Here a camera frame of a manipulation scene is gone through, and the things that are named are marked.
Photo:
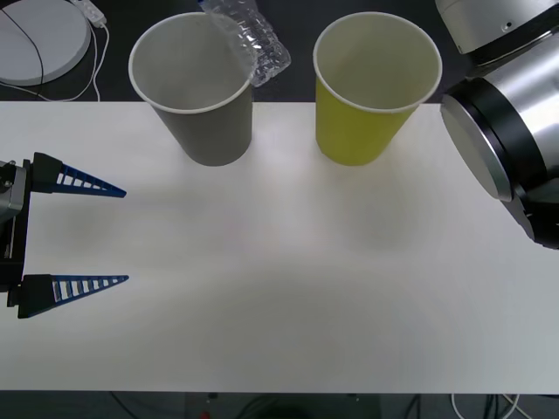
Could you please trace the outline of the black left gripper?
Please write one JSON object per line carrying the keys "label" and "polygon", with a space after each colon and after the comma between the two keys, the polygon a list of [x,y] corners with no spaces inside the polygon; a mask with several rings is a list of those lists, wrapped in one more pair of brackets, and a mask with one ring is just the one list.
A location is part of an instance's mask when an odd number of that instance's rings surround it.
{"label": "black left gripper", "polygon": [[17,307],[17,317],[29,319],[129,280],[128,275],[23,277],[31,179],[33,192],[115,198],[127,194],[109,182],[43,153],[35,153],[32,163],[23,160],[21,166],[14,161],[1,162],[1,292],[8,293],[8,307]]}

